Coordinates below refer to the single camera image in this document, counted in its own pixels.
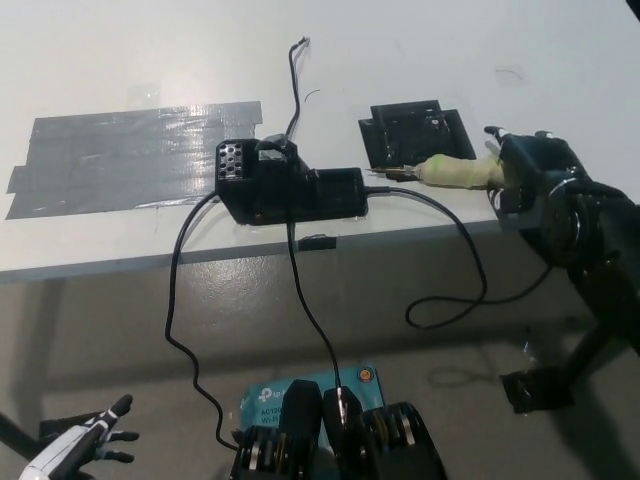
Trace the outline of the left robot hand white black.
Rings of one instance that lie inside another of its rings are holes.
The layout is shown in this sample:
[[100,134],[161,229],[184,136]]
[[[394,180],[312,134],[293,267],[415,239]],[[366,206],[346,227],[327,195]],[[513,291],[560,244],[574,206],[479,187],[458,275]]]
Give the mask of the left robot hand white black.
[[136,432],[114,429],[130,411],[132,402],[133,397],[126,394],[110,408],[67,429],[30,461],[19,479],[74,479],[84,465],[98,460],[132,463],[133,455],[106,447],[114,441],[132,442],[139,438]]

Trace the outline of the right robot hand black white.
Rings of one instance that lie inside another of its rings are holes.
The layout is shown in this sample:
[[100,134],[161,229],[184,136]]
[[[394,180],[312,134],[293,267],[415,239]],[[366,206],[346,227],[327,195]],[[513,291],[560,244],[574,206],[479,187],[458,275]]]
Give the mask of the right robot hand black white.
[[504,182],[493,187],[499,191],[497,213],[504,225],[537,227],[547,198],[570,182],[588,178],[568,143],[548,131],[525,135],[498,126],[484,131],[500,148]]

